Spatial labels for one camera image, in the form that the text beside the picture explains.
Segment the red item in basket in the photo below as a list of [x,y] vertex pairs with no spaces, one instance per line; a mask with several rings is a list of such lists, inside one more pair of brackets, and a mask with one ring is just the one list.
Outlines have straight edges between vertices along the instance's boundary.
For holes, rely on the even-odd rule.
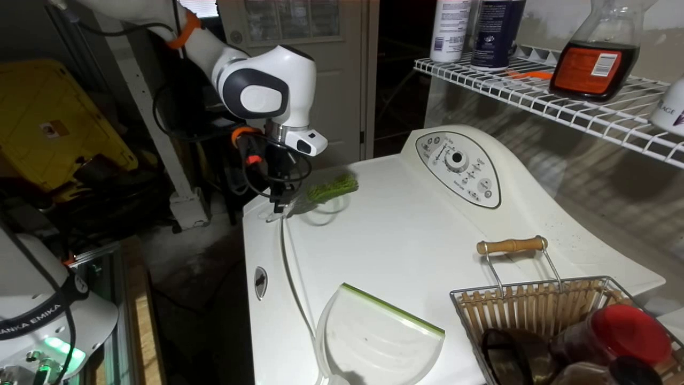
[[592,317],[592,329],[602,351],[616,360],[620,356],[637,357],[655,366],[670,357],[670,345],[660,323],[648,313],[614,304]]

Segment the washing machine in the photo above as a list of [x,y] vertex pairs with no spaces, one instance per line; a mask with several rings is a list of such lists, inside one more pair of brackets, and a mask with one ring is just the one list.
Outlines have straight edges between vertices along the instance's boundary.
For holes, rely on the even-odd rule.
[[[318,206],[306,199],[340,173],[355,175],[356,190]],[[469,126],[419,128],[400,154],[315,171],[282,216],[262,196],[250,202],[244,241],[254,382],[318,381],[313,334],[340,285],[445,329],[419,382],[485,382],[448,293],[496,285],[476,241],[535,235],[546,240],[561,278],[611,277],[632,295],[665,285],[573,220],[511,150]],[[536,259],[498,263],[496,272],[501,282],[553,278]]]

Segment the wooden handle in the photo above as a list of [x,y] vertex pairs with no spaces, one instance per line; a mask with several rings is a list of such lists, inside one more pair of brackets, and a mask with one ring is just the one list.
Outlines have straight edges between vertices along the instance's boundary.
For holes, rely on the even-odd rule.
[[536,235],[529,240],[476,241],[479,254],[523,254],[545,250],[546,240]]

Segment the white wire shelf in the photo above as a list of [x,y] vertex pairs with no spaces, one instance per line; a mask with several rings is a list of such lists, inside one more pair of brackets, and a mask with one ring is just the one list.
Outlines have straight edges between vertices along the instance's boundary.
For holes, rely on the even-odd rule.
[[[557,53],[522,47],[515,58],[535,58],[532,62],[553,66]],[[667,89],[662,82],[629,78],[609,103],[587,103],[548,94],[546,82],[512,80],[508,71],[435,65],[432,60],[416,60],[414,71],[684,169],[684,137],[648,123]]]

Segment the laundry detergent bottle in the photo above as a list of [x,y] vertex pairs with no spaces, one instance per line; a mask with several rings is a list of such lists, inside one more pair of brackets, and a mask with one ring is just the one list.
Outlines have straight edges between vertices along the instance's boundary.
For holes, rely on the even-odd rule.
[[639,58],[644,14],[653,0],[592,0],[592,14],[561,50],[548,89],[609,100]]

